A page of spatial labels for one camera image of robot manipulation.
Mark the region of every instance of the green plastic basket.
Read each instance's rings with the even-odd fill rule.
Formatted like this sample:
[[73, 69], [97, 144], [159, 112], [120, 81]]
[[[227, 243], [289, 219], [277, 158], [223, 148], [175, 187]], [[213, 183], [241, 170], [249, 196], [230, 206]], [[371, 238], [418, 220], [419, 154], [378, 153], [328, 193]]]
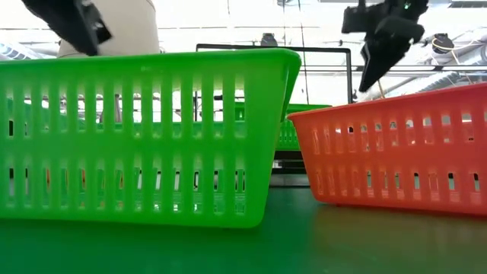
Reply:
[[[286, 115], [301, 111], [318, 110], [330, 105], [310, 105], [310, 104], [289, 104], [286, 110]], [[245, 104], [243, 102], [235, 103], [235, 115], [237, 119], [243, 119], [245, 117]], [[296, 134], [296, 128], [293, 123], [285, 119], [279, 130], [279, 139], [277, 141], [276, 151], [299, 151], [298, 135]]]
[[[258, 225], [275, 140], [300, 66], [299, 55], [286, 49], [0, 63], [0, 178], [9, 180], [14, 170], [13, 182], [0, 184], [0, 217]], [[237, 89], [245, 93], [244, 121], [235, 119]], [[120, 127], [115, 90], [122, 95]], [[156, 90], [159, 127], [153, 126]], [[196, 91], [202, 122], [193, 122]], [[213, 118], [215, 91], [224, 95], [221, 124]], [[176, 92], [181, 123], [173, 123]], [[142, 95], [140, 132], [132, 115], [135, 93]], [[103, 95], [103, 125], [96, 123], [97, 94]], [[83, 123], [78, 95], [84, 96]], [[47, 128], [43, 96], [50, 102]], [[66, 124], [54, 103], [64, 96]]]

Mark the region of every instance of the green table surface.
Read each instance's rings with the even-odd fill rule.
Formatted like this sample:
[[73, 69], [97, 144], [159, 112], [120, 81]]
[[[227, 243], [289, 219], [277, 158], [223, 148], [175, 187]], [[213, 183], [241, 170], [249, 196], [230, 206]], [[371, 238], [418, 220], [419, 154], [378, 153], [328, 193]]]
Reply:
[[0, 273], [487, 273], [487, 221], [270, 190], [252, 230], [0, 220]]

